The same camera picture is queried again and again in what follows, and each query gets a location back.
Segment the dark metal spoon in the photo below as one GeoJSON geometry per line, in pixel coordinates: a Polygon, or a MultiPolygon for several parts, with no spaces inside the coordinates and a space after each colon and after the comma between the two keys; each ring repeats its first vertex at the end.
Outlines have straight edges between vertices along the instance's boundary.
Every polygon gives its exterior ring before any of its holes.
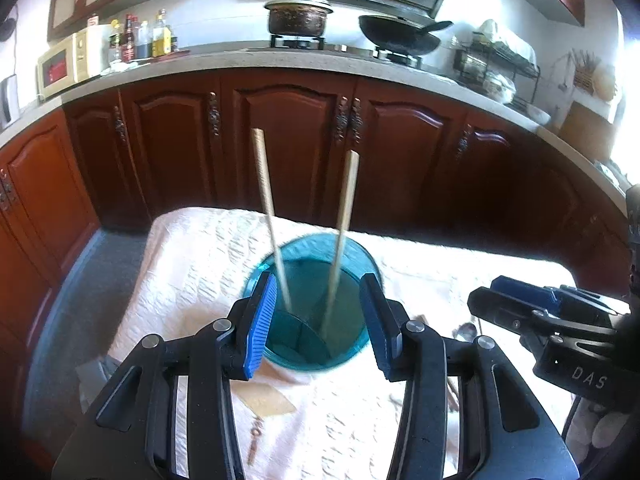
{"type": "Polygon", "coordinates": [[[454,339],[472,342],[477,337],[478,331],[474,323],[465,322],[452,332],[454,339]]]}

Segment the teal rimmed white utensil holder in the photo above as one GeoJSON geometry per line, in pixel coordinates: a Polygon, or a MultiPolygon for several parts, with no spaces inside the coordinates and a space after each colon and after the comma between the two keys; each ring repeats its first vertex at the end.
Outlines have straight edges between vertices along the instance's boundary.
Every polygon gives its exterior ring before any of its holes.
{"type": "Polygon", "coordinates": [[[359,282],[373,273],[382,274],[374,258],[361,244],[346,240],[340,284],[326,339],[320,326],[326,310],[326,290],[337,236],[332,233],[304,235],[281,247],[292,311],[277,299],[264,357],[296,372],[324,372],[356,356],[369,342],[359,301],[359,282]]]}

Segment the light wooden chopstick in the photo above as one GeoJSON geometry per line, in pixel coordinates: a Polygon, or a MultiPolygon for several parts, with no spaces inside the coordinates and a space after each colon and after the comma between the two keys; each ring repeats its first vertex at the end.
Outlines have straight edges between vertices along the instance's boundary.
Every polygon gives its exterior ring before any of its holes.
{"type": "Polygon", "coordinates": [[[258,177],[259,192],[262,198],[262,206],[265,209],[267,217],[267,226],[271,240],[272,254],[274,265],[276,266],[277,278],[280,284],[281,294],[284,302],[284,308],[288,312],[292,311],[292,300],[290,290],[288,289],[288,281],[286,280],[285,267],[280,252],[280,247],[276,240],[276,231],[274,230],[273,221],[276,218],[274,214],[267,151],[265,144],[264,130],[259,128],[252,129],[252,140],[255,153],[256,172],[258,177]]]}
{"type": "Polygon", "coordinates": [[[341,200],[337,215],[337,239],[335,244],[334,258],[329,273],[328,289],[326,290],[326,310],[320,326],[320,336],[326,339],[329,333],[329,322],[331,321],[338,285],[340,284],[342,257],[346,245],[346,233],[349,230],[350,220],[352,220],[352,204],[355,199],[355,191],[359,169],[359,154],[349,151],[345,157],[345,168],[343,183],[341,188],[341,200]]]}

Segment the white quilted table cloth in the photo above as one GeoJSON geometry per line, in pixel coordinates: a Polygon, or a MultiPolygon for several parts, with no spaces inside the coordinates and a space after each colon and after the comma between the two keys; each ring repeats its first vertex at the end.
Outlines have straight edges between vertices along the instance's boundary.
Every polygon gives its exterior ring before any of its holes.
{"type": "Polygon", "coordinates": [[[382,479],[401,410],[401,385],[375,364],[358,298],[361,275],[442,336],[471,315],[472,290],[500,275],[538,286],[572,284],[559,263],[349,235],[340,289],[326,310],[332,230],[241,209],[183,208],[158,217],[134,294],[108,353],[123,360],[149,334],[177,339],[227,315],[270,266],[279,243],[292,296],[274,312],[262,365],[232,387],[250,479],[382,479]]]}

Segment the wooden cutting board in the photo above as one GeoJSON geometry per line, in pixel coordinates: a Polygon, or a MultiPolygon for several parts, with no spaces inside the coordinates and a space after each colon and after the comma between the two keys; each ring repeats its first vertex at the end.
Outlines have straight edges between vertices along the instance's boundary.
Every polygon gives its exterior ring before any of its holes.
{"type": "Polygon", "coordinates": [[[559,137],[592,162],[607,162],[615,140],[615,129],[601,115],[577,101],[562,123],[559,137]]]}

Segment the floral ceramic bowl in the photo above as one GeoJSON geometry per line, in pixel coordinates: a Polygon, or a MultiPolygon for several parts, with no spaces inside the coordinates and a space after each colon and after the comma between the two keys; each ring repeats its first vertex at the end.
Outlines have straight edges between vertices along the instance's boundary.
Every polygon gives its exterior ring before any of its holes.
{"type": "Polygon", "coordinates": [[[486,73],[483,81],[483,90],[488,98],[500,104],[511,103],[516,95],[514,82],[493,70],[488,70],[486,73]]]}

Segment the black dish drying rack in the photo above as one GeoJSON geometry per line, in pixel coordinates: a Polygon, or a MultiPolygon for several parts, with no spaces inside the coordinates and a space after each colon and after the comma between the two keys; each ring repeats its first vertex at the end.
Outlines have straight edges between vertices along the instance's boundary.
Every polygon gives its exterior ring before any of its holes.
{"type": "Polygon", "coordinates": [[[500,75],[500,81],[510,81],[513,99],[508,106],[514,110],[525,110],[527,104],[535,101],[540,81],[539,66],[503,44],[491,44],[474,34],[470,44],[460,44],[454,51],[452,68],[459,84],[485,96],[488,96],[486,80],[500,75]]]}

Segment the black wok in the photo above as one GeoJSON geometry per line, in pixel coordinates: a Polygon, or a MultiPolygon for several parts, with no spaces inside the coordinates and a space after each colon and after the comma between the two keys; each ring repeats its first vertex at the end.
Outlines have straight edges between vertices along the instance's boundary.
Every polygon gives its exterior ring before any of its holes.
{"type": "Polygon", "coordinates": [[[440,39],[434,36],[434,32],[452,25],[452,21],[441,21],[420,27],[400,18],[381,15],[360,15],[358,23],[363,36],[380,50],[407,56],[422,56],[435,51],[440,39]]]}

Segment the gas stove top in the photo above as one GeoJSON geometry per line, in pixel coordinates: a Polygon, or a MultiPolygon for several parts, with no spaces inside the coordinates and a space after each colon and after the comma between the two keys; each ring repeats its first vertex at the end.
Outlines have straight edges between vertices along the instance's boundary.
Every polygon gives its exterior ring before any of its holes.
{"type": "Polygon", "coordinates": [[[268,41],[253,41],[250,49],[288,49],[304,51],[323,51],[335,54],[356,56],[356,58],[366,58],[384,63],[393,63],[408,68],[420,70],[422,68],[422,58],[420,56],[410,56],[397,52],[381,50],[379,47],[365,49],[348,46],[347,44],[330,44],[322,37],[293,37],[271,35],[268,41]]]}

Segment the dark sauce bottle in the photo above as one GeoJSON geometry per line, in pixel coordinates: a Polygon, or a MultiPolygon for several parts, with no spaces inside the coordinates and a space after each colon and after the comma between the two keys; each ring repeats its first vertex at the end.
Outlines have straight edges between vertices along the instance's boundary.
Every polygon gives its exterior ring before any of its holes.
{"type": "Polygon", "coordinates": [[[122,62],[130,63],[136,53],[136,40],[134,39],[134,23],[136,19],[132,14],[126,15],[124,39],[122,40],[122,62]]]}

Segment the yellow oil bottle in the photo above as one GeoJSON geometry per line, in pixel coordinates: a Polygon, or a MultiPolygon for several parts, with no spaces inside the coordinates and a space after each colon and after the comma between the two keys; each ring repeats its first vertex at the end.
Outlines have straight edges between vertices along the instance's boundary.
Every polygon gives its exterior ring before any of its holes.
{"type": "Polygon", "coordinates": [[[159,58],[171,52],[171,31],[166,22],[166,10],[157,12],[152,28],[152,57],[159,58]]]}

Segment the brown lidded cooking pot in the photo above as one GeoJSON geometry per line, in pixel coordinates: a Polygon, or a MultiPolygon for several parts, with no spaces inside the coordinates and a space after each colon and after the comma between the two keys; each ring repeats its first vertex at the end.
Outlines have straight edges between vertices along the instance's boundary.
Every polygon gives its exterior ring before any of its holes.
{"type": "Polygon", "coordinates": [[[269,12],[268,30],[273,36],[319,38],[333,13],[328,0],[270,0],[264,8],[269,12]]]}

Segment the cream microwave oven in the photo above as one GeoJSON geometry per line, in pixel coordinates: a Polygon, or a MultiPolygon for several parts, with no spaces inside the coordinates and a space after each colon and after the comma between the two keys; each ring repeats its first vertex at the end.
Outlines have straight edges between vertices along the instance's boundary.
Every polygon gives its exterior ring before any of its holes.
{"type": "Polygon", "coordinates": [[[99,76],[110,66],[108,25],[92,25],[74,32],[40,56],[37,64],[38,96],[42,100],[99,76]]]}

